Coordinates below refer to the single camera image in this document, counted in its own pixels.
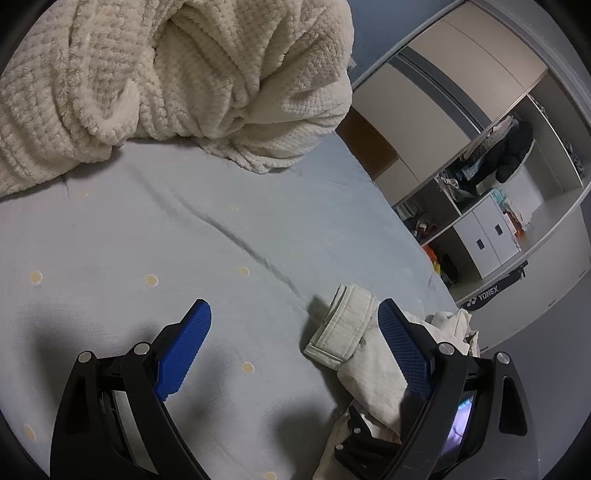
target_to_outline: mattress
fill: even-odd
[[[301,351],[348,282],[417,316],[456,310],[336,135],[264,176],[190,141],[127,142],[0,201],[0,410],[48,472],[77,354],[123,354],[202,298],[210,333],[166,401],[183,439],[214,479],[309,479],[350,397]]]

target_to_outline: blue textured fingertip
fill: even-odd
[[[212,311],[206,301],[199,303],[189,314],[190,320],[183,326],[158,366],[154,391],[161,401],[178,392],[212,324]]]
[[[378,326],[407,381],[408,388],[426,400],[431,395],[430,366],[402,324],[406,319],[401,320],[398,315],[398,312],[383,301],[378,307]]]

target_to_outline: beige cloth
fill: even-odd
[[[378,326],[376,298],[355,284],[341,285],[329,313],[304,353],[337,371],[375,437],[393,441],[400,435],[400,403],[407,383]],[[465,341],[472,317],[466,310],[437,312],[426,322],[403,312],[412,323],[424,326],[437,342],[449,342],[462,354],[478,352],[473,335]],[[350,435],[348,413],[335,423],[313,480],[354,480],[335,460],[334,447]]]
[[[0,196],[130,137],[288,167],[347,113],[352,43],[346,0],[57,0],[0,79]]]

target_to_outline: dark gray stripe on door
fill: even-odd
[[[470,98],[470,96],[457,85],[457,83],[439,70],[433,63],[428,61],[411,47],[405,47],[399,52],[399,55],[404,57],[417,70],[431,78],[445,91],[445,93],[450,95],[480,131],[483,131],[490,126],[492,120],[486,116],[486,113],[482,111],[476,102],[474,102],[474,100],[472,100],[472,98]]]
[[[420,88],[449,118],[466,134],[470,140],[474,140],[479,134],[479,128],[468,118],[458,105],[454,103],[441,89],[429,78],[416,71],[408,64],[405,58],[395,55],[388,63],[402,73],[407,79]]]

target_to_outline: cream fleece blanket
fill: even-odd
[[[352,43],[346,0],[58,0],[0,79],[0,196],[131,137],[288,167],[349,109]]]

